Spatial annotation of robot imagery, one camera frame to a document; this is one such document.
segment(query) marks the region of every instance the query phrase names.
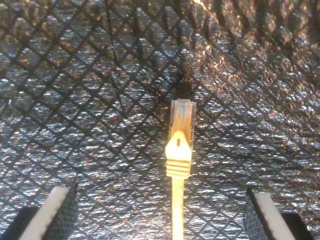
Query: white foam strip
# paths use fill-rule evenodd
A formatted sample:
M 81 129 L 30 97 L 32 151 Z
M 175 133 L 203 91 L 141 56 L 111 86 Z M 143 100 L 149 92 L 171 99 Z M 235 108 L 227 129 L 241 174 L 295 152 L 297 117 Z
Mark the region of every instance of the white foam strip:
M 19 240 L 41 240 L 64 202 L 68 191 L 68 187 L 56 186 L 30 221 Z
M 285 220 L 281 216 L 274 201 L 267 192 L 254 193 L 256 202 L 276 240 L 295 240 Z

